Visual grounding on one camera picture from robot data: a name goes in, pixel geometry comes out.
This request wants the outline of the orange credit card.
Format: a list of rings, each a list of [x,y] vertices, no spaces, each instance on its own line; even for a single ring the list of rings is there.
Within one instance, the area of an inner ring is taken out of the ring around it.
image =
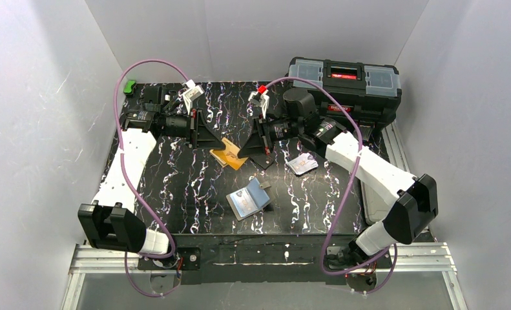
[[[222,138],[222,142],[225,145],[224,150],[230,150],[234,153],[238,153],[238,151],[240,150],[233,142],[231,142],[227,138]],[[222,155],[222,151],[223,150],[210,150],[209,153],[222,167],[226,167],[228,165],[225,163],[224,160],[220,158],[220,155]]]
[[[220,158],[224,160],[228,166],[236,171],[247,161],[247,158],[239,158],[237,153],[234,153],[230,150],[223,150]]]

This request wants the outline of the grey blue card holder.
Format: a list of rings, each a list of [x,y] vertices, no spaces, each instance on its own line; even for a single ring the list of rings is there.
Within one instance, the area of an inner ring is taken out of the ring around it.
[[[259,177],[253,178],[248,185],[226,196],[235,218],[242,221],[262,211],[275,200],[272,186]]]

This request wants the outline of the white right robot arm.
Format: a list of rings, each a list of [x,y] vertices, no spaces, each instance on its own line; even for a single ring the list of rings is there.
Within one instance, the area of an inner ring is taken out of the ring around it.
[[[298,138],[305,148],[350,171],[390,206],[384,219],[362,231],[347,254],[367,259],[394,244],[411,244],[437,217],[437,184],[429,175],[416,177],[390,164],[333,119],[320,116],[314,97],[303,88],[284,92],[286,113],[253,120],[251,134],[238,157],[268,155],[275,142]]]

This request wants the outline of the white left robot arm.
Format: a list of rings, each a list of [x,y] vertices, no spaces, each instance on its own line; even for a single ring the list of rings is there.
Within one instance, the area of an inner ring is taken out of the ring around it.
[[[140,202],[151,215],[156,214],[137,188],[158,138],[182,138],[192,149],[225,148],[208,127],[203,110],[193,107],[203,93],[202,86],[191,80],[179,92],[158,87],[155,98],[118,118],[119,145],[107,177],[92,202],[81,204],[78,210],[80,224],[93,248],[149,258],[168,258],[175,252],[175,242],[163,223],[158,224],[159,231],[147,228],[134,214],[134,204]]]

